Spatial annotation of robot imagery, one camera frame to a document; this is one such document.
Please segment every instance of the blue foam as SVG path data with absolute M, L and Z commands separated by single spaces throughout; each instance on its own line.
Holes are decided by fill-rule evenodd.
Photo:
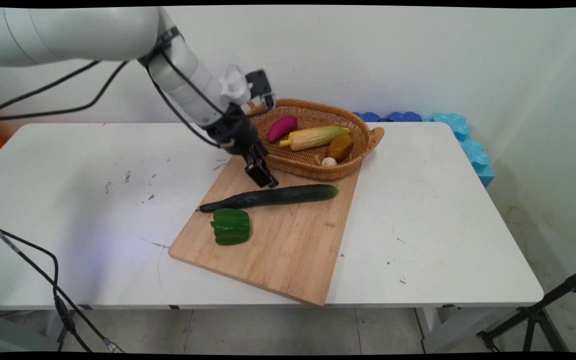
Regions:
M 495 178 L 495 173 L 492 171 L 490 166 L 486 166 L 482 171 L 477 173 L 477 176 L 484 187 L 487 188 L 490 185 L 490 182 Z
M 374 112 L 364 112 L 363 114 L 361 112 L 353 112 L 353 114 L 361 118 L 364 123 L 379 123 L 380 116 Z
M 471 139 L 470 136 L 464 141 L 459 141 L 459 145 L 476 172 L 484 170 L 490 163 L 490 156 L 484 152 L 484 145 Z
M 388 115 L 388 121 L 392 121 L 393 123 L 418 123 L 421 121 L 420 114 L 415 112 L 391 112 Z
M 457 140 L 460 142 L 465 141 L 471 134 L 472 129 L 470 126 L 466 125 L 466 118 L 459 114 L 436 113 L 432 114 L 428 121 L 437 121 L 439 123 L 448 124 L 454 133 L 454 136 L 457 137 Z

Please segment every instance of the black cable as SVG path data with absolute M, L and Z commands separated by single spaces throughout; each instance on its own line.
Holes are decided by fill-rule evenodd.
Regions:
M 24 239 L 22 239 L 21 237 L 18 237 L 17 235 L 11 234 L 6 230 L 2 230 L 0 228 L 0 231 L 6 235 L 7 237 L 10 237 L 12 239 L 15 239 L 16 241 L 20 242 L 21 244 L 26 244 L 27 246 L 30 246 L 30 248 L 36 249 L 41 251 L 42 253 L 50 256 L 52 258 L 52 262 L 54 264 L 54 276 L 52 278 L 52 281 L 54 282 L 55 285 L 53 285 L 52 287 L 52 295 L 54 297 L 57 297 L 57 281 L 59 279 L 59 262 L 57 262 L 57 256 L 55 256 L 52 252 L 46 250 L 45 248 L 41 247 L 41 246 L 37 246 L 36 244 L 33 244 L 30 241 L 26 241 Z
M 117 76 L 119 71 L 121 71 L 124 68 L 124 66 L 126 66 L 126 64 L 128 64 L 128 61 L 124 61 L 119 66 L 117 66 L 117 68 L 112 72 L 112 75 L 110 75 L 108 80 L 106 80 L 105 84 L 103 84 L 103 87 L 98 92 L 98 94 L 96 94 L 96 96 L 93 98 L 93 100 L 91 102 L 87 103 L 86 105 L 73 107 L 71 109 L 62 109 L 62 110 L 53 110 L 53 111 L 44 111 L 44 112 L 32 112 L 29 114 L 16 114 L 16 115 L 0 116 L 0 121 L 12 120 L 12 119 L 26 119 L 29 117 L 55 116 L 55 115 L 59 115 L 59 114 L 68 114 L 68 113 L 74 113 L 74 112 L 80 112 L 82 110 L 86 110 L 98 102 L 98 100 L 101 98 L 101 96 L 104 95 L 104 92 L 106 91 L 108 86 L 110 86 L 110 83 L 112 83 L 113 80 L 115 79 L 115 76 Z
M 256 116 L 262 116 L 263 114 L 272 110 L 272 109 L 266 109 L 263 110 L 262 112 L 259 112 L 258 114 L 252 114 L 252 115 L 245 114 L 243 116 L 232 116 L 225 114 L 221 109 L 219 109 L 219 107 L 217 107 L 217 105 L 215 105 L 214 102 L 210 101 L 210 99 L 206 95 L 204 95 L 204 93 L 199 88 L 197 88 L 197 86 L 195 86 L 195 84 L 192 81 L 190 81 L 188 76 L 184 75 L 184 73 L 181 70 L 179 70 L 175 66 L 175 64 L 172 63 L 172 60 L 168 55 L 166 55 L 166 52 L 164 52 L 164 50 L 159 50 L 159 52 L 164 57 L 164 59 L 166 59 L 166 62 L 169 64 L 170 68 L 172 68 L 177 75 L 179 75 L 186 83 L 188 83 L 188 85 L 190 85 L 190 87 L 194 90 L 194 92 L 196 92 L 197 95 L 199 95 L 206 102 L 206 104 L 210 105 L 210 107 L 213 108 L 216 112 L 218 112 L 221 116 L 229 119 L 246 119 Z
M 161 98 L 164 100 L 164 102 L 166 103 L 166 105 L 168 105 L 168 107 L 170 108 L 170 110 L 172 110 L 172 112 L 174 112 L 174 114 L 176 115 L 176 117 L 179 118 L 179 120 L 181 120 L 181 122 L 186 125 L 188 127 L 188 129 L 190 129 L 190 131 L 195 134 L 197 137 L 199 137 L 199 139 L 202 139 L 202 141 L 204 141 L 206 144 L 210 145 L 210 146 L 214 146 L 215 148 L 219 148 L 220 146 L 217 143 L 214 143 L 208 139 L 206 139 L 205 137 L 203 137 L 197 130 L 195 130 L 195 128 L 190 125 L 190 123 L 188 123 L 188 121 L 186 121 L 186 119 L 181 116 L 181 114 L 179 113 L 179 111 L 177 111 L 177 109 L 175 109 L 175 107 L 170 103 L 170 101 L 168 100 L 168 98 L 166 97 L 166 95 L 164 94 L 164 92 L 162 91 L 162 88 L 160 88 L 160 86 L 157 84 L 157 82 L 155 82 L 155 80 L 153 79 L 153 76 L 151 75 L 151 69 L 148 67 L 148 65 L 146 65 L 146 71 L 148 72 L 148 76 L 150 76 L 150 80 L 152 81 L 152 84 L 155 85 L 155 89 L 157 89 L 157 92 L 159 93 L 159 95 L 161 96 Z
M 26 244 L 28 246 L 31 246 L 32 248 L 35 248 L 39 251 L 42 251 L 43 253 L 46 253 L 48 255 L 50 255 L 50 257 L 57 262 L 57 257 L 55 257 L 54 254 L 50 253 L 50 251 L 41 248 L 41 246 L 37 246 L 36 244 L 32 244 L 29 241 L 26 241 L 24 239 L 22 239 L 21 237 L 18 237 L 16 235 L 10 234 L 9 232 L 5 231 L 5 230 L 1 230 L 0 232 L 3 235 L 6 236 L 10 236 L 15 240 L 18 240 L 20 242 L 22 242 L 23 244 Z M 58 292 L 59 294 L 61 294 L 61 296 L 63 296 L 64 299 L 66 299 L 67 303 L 70 305 L 70 307 L 83 319 L 83 321 L 86 322 L 86 324 L 90 327 L 90 329 L 102 340 L 104 341 L 104 343 L 106 343 L 107 338 L 93 325 L 93 323 L 88 319 L 88 317 L 86 317 L 86 315 L 84 315 L 84 313 L 77 307 L 77 305 L 75 305 L 75 303 L 73 303 L 73 301 L 71 300 L 71 298 L 64 292 L 64 290 L 61 289 L 61 287 L 59 287 L 59 285 L 57 285 L 57 283 L 55 281 L 53 281 L 50 276 L 48 276 L 48 274 L 46 274 L 46 272 L 44 272 L 39 266 L 37 266 L 37 264 L 35 264 L 35 262 L 33 262 L 32 260 L 30 260 L 30 258 L 28 256 L 26 256 L 21 250 L 19 250 L 16 246 L 14 246 L 14 244 L 10 243 L 10 240 L 7 240 L 5 237 L 1 237 L 2 240 L 4 240 L 4 242 L 6 242 L 6 244 L 8 244 L 8 246 L 10 246 L 10 248 L 12 248 L 14 251 L 16 251 L 16 253 L 18 253 L 18 255 L 24 259 L 28 264 L 30 264 L 30 266 L 32 266 L 32 268 L 34 268 L 37 272 L 39 272 Z M 81 340 L 80 337 L 76 336 L 75 339 L 77 339 L 77 341 Z M 82 341 L 79 342 L 81 344 L 81 346 L 86 349 L 86 351 L 91 352 L 90 348 Z
M 39 94 L 39 93 L 42 93 L 42 92 L 44 92 L 44 91 L 46 91 L 46 90 L 48 90 L 48 89 L 52 89 L 52 88 L 54 88 L 55 86 L 61 84 L 62 82 L 65 82 L 66 80 L 68 80 L 68 79 L 70 79 L 70 78 L 72 78 L 72 77 L 74 77 L 74 76 L 76 76 L 76 75 L 79 75 L 80 73 L 83 73 L 84 71 L 92 68 L 93 66 L 96 66 L 96 64 L 99 64 L 100 62 L 101 62 L 101 61 L 92 61 L 91 63 L 87 64 L 86 66 L 83 66 L 82 68 L 79 68 L 79 69 L 77 69 L 77 70 L 69 73 L 68 75 L 66 75 L 66 76 L 64 76 L 64 77 L 62 77 L 62 78 L 60 78 L 60 79 L 58 79 L 58 80 L 53 81 L 53 82 L 51 82 L 51 83 L 48 84 L 48 85 L 42 86 L 42 87 L 40 87 L 39 89 L 35 89 L 35 90 L 30 91 L 30 92 L 28 92 L 28 93 L 25 93 L 25 94 L 23 94 L 23 95 L 21 95 L 21 96 L 17 96 L 16 98 L 13 98 L 12 100 L 8 100 L 8 101 L 6 101 L 6 102 L 4 102 L 3 104 L 0 105 L 0 110 L 8 107 L 9 105 L 13 105 L 14 103 L 16 103 L 16 102 L 18 102 L 18 101 L 22 101 L 22 100 L 24 100 L 24 99 L 26 99 L 26 98 L 30 98 L 30 96 L 34 96 L 34 95 L 37 95 L 37 94 Z

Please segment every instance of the purple sweet potato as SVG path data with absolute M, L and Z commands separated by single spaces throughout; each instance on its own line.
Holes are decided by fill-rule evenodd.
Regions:
M 297 127 L 297 117 L 284 116 L 275 121 L 268 131 L 268 142 L 276 142 L 284 135 L 290 134 Z

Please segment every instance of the tile floor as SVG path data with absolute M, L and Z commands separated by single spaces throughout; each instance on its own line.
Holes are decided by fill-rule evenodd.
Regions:
M 456 309 L 439 313 L 445 321 Z M 422 354 L 413 309 L 85 310 L 99 330 L 127 353 L 233 355 Z M 45 330 L 47 312 L 12 316 L 30 330 Z M 75 316 L 82 339 L 95 352 L 106 347 Z M 495 340 L 501 351 L 521 351 L 526 325 Z M 551 351 L 539 326 L 533 351 Z M 61 351 L 83 349 L 68 333 Z M 474 336 L 448 353 L 486 353 Z

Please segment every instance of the corn cob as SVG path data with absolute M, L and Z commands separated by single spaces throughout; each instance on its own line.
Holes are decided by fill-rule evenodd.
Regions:
M 350 129 L 338 125 L 312 127 L 288 134 L 288 139 L 280 141 L 279 146 L 290 146 L 291 150 L 304 150 L 315 146 L 328 145 L 336 136 L 350 134 Z

